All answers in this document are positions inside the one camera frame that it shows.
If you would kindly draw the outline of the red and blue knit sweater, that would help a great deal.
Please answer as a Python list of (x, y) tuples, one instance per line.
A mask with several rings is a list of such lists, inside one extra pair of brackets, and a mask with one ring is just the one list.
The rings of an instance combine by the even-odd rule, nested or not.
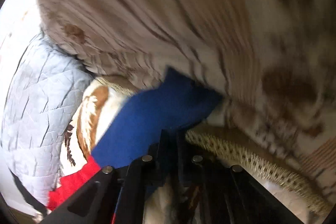
[(86, 165), (62, 178), (61, 187), (50, 193), (49, 207), (59, 206), (103, 166), (124, 167), (145, 155), (150, 145), (159, 141), (162, 130), (176, 132), (207, 118), (221, 98), (215, 90), (169, 68), (159, 87), (126, 101)]

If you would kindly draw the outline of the striped brown bed sheet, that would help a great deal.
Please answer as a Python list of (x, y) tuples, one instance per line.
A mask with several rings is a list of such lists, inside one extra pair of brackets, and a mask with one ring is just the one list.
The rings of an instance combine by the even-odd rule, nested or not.
[(324, 216), (335, 204), (335, 0), (38, 0), (43, 31), (97, 75), (140, 89), (167, 66), (224, 96), (214, 142)]

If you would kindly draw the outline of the beige leaf-print fleece blanket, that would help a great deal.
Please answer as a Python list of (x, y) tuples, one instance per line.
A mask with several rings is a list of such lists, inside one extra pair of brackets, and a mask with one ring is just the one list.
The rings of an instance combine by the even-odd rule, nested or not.
[(82, 169), (88, 162), (89, 154), (106, 133), (126, 101), (140, 92), (144, 90), (137, 91), (127, 84), (104, 84), (101, 80), (94, 80), (89, 85), (83, 95), (82, 103), (66, 129), (64, 147), (60, 154), (62, 176), (71, 175)]

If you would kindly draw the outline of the grey quilted pillow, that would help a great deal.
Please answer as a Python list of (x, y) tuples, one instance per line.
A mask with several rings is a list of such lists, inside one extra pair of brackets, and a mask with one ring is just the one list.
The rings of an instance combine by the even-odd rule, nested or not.
[(35, 36), (11, 79), (1, 124), (9, 170), (43, 205), (55, 187), (64, 132), (92, 76), (47, 35)]

